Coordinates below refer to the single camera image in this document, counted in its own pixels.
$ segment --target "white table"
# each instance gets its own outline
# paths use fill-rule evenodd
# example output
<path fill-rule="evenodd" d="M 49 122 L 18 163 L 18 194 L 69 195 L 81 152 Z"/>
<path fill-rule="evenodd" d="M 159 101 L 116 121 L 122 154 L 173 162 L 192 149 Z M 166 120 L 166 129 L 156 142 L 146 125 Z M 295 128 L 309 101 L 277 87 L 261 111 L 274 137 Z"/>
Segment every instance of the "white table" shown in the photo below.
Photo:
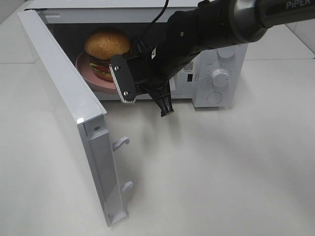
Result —
<path fill-rule="evenodd" d="M 245 60 L 314 59 L 314 53 L 285 25 L 274 26 L 248 46 Z"/>
<path fill-rule="evenodd" d="M 34 61 L 17 15 L 17 12 L 23 11 L 29 3 L 22 4 L 0 24 L 0 63 L 30 63 Z"/>
<path fill-rule="evenodd" d="M 20 64 L 28 56 L 15 64 L 6 58 L 0 235 L 313 236 L 315 61 L 294 58 L 245 61 L 230 109 L 194 109 L 182 100 L 161 118 L 152 101 L 104 103 L 112 140 L 130 137 L 115 152 L 119 179 L 134 181 L 130 217 L 111 228 L 35 65 Z"/>

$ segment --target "microwave door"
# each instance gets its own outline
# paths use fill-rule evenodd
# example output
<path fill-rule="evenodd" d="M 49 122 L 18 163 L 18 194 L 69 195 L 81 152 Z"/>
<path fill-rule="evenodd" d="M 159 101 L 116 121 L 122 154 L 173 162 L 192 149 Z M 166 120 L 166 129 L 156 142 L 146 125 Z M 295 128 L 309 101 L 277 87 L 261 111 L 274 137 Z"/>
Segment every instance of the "microwave door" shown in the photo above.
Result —
<path fill-rule="evenodd" d="M 106 110 L 34 10 L 18 14 L 60 128 L 73 151 L 84 149 L 108 226 L 126 217 Z"/>

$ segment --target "plate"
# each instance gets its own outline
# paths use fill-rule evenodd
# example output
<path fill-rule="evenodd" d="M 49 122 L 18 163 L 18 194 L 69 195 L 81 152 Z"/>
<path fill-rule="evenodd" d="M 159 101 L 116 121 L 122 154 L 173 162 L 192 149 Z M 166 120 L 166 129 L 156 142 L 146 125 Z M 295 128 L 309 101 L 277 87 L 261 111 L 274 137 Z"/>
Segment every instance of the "plate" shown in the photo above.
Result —
<path fill-rule="evenodd" d="M 90 67 L 89 55 L 85 51 L 78 56 L 75 61 L 75 67 L 93 90 L 109 94 L 117 94 L 114 82 L 103 80 L 94 74 Z"/>

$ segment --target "black robotic arm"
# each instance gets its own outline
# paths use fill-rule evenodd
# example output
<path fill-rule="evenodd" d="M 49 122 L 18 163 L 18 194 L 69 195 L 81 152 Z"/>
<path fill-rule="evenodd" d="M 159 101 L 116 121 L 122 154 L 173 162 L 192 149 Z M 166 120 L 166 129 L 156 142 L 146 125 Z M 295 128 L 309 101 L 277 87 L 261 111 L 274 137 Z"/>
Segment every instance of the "black robotic arm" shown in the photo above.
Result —
<path fill-rule="evenodd" d="M 315 0 L 204 0 L 167 21 L 165 39 L 147 53 L 111 59 L 111 72 L 124 103 L 148 93 L 173 112 L 169 79 L 204 50 L 256 42 L 268 28 L 315 18 Z"/>

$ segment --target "microwave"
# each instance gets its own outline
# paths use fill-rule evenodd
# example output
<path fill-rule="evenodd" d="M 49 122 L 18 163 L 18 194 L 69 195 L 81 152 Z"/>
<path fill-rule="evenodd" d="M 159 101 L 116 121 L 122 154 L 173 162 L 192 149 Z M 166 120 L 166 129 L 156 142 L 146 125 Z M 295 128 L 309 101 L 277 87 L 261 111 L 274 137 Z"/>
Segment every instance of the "microwave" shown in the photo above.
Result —
<path fill-rule="evenodd" d="M 75 67 L 84 41 L 95 29 L 112 26 L 133 39 L 159 14 L 163 0 L 34 0 L 18 13 L 33 59 L 59 125 L 68 137 L 77 136 L 85 150 L 107 226 L 127 216 L 124 192 L 131 181 L 120 183 L 115 150 L 128 137 L 113 142 L 100 100 L 119 100 L 117 94 L 97 91 Z M 154 47 L 164 37 L 175 11 L 193 10 L 195 0 L 172 0 L 144 37 Z M 171 80 L 172 99 L 191 99 L 194 107 L 229 107 L 244 62 L 247 44 L 201 52 Z M 136 99 L 150 99 L 147 94 Z"/>

